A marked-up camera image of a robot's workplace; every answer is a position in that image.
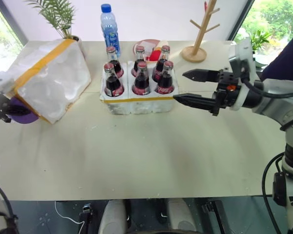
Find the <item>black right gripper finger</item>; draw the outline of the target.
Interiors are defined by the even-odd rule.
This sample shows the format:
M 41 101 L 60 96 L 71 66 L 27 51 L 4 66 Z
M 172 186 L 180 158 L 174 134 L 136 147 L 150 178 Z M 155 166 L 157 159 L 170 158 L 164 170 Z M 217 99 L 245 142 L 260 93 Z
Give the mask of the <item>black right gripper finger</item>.
M 196 82 L 218 82 L 219 71 L 193 69 L 184 72 L 182 76 Z
M 213 116 L 219 114 L 220 104 L 214 98 L 206 98 L 191 93 L 174 95 L 173 98 L 185 106 L 209 111 Z

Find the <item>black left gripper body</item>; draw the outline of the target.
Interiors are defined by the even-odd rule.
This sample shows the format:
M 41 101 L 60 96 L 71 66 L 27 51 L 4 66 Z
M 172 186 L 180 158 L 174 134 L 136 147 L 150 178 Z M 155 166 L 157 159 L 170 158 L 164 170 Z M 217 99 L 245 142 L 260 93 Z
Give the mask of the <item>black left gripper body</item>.
M 10 99 L 0 93 L 0 120 L 11 122 L 12 119 L 8 115 L 11 115 L 13 111 L 14 107 L 10 104 Z

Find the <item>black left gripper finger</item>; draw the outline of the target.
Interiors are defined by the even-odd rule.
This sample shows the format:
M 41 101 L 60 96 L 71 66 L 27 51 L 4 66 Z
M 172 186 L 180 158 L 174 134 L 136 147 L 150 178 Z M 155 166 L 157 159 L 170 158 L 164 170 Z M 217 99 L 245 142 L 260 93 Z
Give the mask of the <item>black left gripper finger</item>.
M 9 105 L 7 107 L 8 115 L 28 115 L 31 111 L 24 106 L 20 105 Z

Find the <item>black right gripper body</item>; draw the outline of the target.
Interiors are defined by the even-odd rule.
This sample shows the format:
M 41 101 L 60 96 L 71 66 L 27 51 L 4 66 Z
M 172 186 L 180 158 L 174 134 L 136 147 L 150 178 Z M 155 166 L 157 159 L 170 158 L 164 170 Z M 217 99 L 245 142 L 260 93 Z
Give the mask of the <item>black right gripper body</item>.
M 217 74 L 217 87 L 212 98 L 217 101 L 221 108 L 231 107 L 235 104 L 239 95 L 241 84 L 227 69 L 221 69 Z

